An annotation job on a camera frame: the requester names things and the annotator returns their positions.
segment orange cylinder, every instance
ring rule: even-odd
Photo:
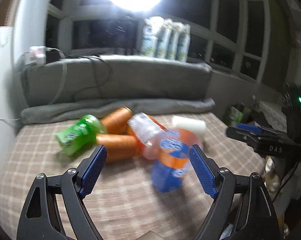
[[[137,139],[131,135],[97,134],[96,141],[107,148],[106,163],[129,159],[138,154]]]
[[[126,131],[127,121],[132,117],[132,111],[122,106],[106,117],[102,118],[100,122],[106,127],[109,134],[120,134]]]

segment thread spool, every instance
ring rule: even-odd
[[[206,122],[186,117],[174,115],[172,117],[172,125],[174,128],[185,129],[195,134],[198,139],[204,139],[204,133],[207,129]]]
[[[109,134],[120,134],[127,130],[127,121],[132,117],[132,111],[122,106],[106,117],[102,118],[100,122],[106,127]]]
[[[131,135],[97,134],[96,141],[107,148],[106,163],[129,159],[138,154],[137,140]]]

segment orange and blue bottle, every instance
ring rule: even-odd
[[[167,130],[159,135],[158,160],[151,171],[153,185],[161,192],[168,192],[181,186],[190,167],[189,148],[201,145],[193,133],[184,130]]]

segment white roll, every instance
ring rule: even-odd
[[[204,139],[204,133],[207,128],[206,122],[186,117],[174,115],[172,117],[172,125],[174,128],[185,129],[195,134],[198,139]]]

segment checkered tablecloth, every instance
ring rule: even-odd
[[[246,144],[225,136],[226,126],[213,114],[183,114],[204,120],[207,124],[204,147],[206,155],[220,167],[233,173],[262,173],[264,160]],[[171,127],[172,115],[155,116]],[[75,160],[59,155],[54,133],[75,121],[25,126],[16,138],[4,172],[0,194],[0,222],[16,239],[17,225],[24,200],[34,178],[40,172],[47,176],[63,174],[77,167],[93,148]],[[168,193],[156,191],[150,180],[152,162],[135,157],[104,166],[93,192],[84,199],[85,206],[105,240],[136,239],[153,230],[166,239],[193,238],[212,204],[191,168],[180,189]],[[57,195],[60,216],[68,236],[75,238],[61,195]]]

